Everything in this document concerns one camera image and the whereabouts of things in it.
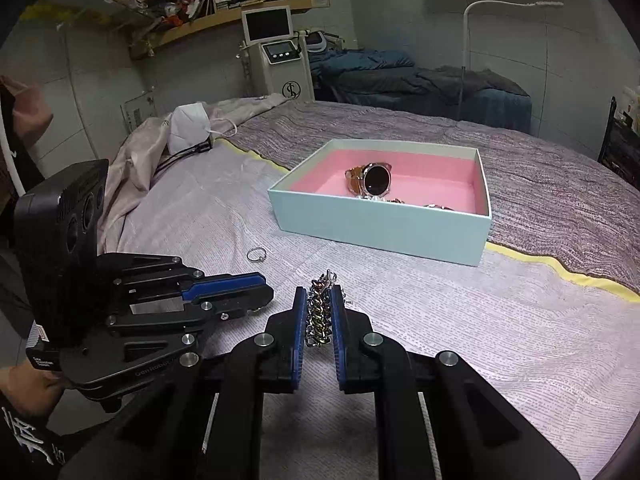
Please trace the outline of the person's left hand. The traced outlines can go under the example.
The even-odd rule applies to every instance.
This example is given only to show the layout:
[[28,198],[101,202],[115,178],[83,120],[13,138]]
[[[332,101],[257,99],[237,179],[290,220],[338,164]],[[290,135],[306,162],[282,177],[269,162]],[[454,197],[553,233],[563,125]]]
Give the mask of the person's left hand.
[[37,370],[28,361],[1,370],[1,393],[26,417],[50,416],[66,387],[63,376]]

